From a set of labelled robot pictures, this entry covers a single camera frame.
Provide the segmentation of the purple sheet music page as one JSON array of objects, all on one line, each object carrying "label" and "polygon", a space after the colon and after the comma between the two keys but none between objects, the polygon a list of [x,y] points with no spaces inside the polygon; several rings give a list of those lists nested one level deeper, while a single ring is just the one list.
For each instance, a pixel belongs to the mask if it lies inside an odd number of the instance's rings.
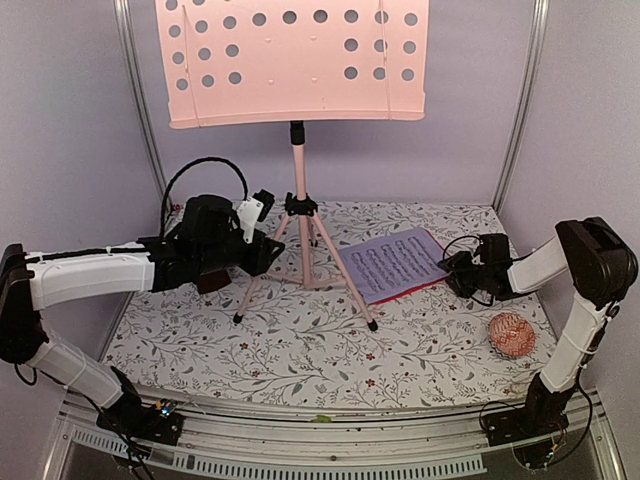
[{"label": "purple sheet music page", "polygon": [[399,298],[443,281],[438,266],[444,249],[423,228],[367,240],[339,250],[366,305]]}]

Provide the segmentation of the brown wooden metronome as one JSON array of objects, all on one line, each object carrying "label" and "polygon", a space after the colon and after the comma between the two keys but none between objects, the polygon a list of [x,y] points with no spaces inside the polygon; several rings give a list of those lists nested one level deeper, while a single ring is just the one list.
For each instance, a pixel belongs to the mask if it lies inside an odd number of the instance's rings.
[{"label": "brown wooden metronome", "polygon": [[221,270],[201,275],[196,282],[196,288],[200,295],[206,295],[223,289],[231,283],[229,273]]}]

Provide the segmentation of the pink music stand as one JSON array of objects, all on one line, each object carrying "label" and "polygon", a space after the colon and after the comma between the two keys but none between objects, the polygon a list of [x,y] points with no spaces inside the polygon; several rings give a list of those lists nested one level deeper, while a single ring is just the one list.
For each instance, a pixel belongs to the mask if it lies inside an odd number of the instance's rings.
[{"label": "pink music stand", "polygon": [[310,198],[305,125],[424,117],[425,1],[160,1],[159,42],[173,129],[285,122],[302,273],[318,289],[311,249],[330,235]]}]

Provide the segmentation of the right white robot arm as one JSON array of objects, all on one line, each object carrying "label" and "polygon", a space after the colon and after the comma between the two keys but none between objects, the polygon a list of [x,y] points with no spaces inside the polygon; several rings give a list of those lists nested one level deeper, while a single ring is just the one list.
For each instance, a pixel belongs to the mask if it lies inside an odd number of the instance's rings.
[{"label": "right white robot arm", "polygon": [[534,376],[526,407],[517,427],[537,436],[556,417],[554,403],[563,408],[578,386],[580,372],[597,352],[606,325],[636,281],[636,255],[600,217],[566,220],[555,225],[554,236],[532,253],[513,258],[505,234],[476,237],[475,251],[444,253],[438,266],[446,283],[460,298],[478,291],[490,301],[506,301],[539,290],[564,272],[572,278],[573,304],[561,337],[548,363]]}]

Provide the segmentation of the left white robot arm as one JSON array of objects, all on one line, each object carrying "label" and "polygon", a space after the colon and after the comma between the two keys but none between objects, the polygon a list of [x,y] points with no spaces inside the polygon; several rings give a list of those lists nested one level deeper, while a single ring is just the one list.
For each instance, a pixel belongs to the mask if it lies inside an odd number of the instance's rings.
[{"label": "left white robot arm", "polygon": [[128,434],[148,426],[135,387],[56,332],[42,310],[63,302],[123,292],[163,292],[193,284],[201,294],[230,284],[229,269],[268,271],[283,243],[257,229],[274,204],[262,190],[233,205],[216,195],[191,198],[169,232],[115,247],[28,254],[19,244],[1,260],[1,358],[28,365],[92,400]]}]

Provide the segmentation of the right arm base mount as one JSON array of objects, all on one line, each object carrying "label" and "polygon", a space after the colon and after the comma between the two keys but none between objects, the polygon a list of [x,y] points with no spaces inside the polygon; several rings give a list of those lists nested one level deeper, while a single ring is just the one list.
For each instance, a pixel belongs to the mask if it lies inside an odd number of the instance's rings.
[{"label": "right arm base mount", "polygon": [[563,433],[569,426],[568,418],[561,413],[551,420],[534,418],[524,407],[481,412],[479,425],[486,434],[490,446],[504,445],[532,439],[552,433]]}]

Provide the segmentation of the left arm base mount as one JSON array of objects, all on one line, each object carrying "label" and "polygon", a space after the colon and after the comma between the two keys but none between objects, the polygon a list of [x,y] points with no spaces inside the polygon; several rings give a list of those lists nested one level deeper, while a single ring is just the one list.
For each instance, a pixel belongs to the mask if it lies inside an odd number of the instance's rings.
[{"label": "left arm base mount", "polygon": [[176,446],[185,421],[177,406],[168,399],[145,406],[138,398],[122,397],[98,414],[96,425],[127,438]]}]

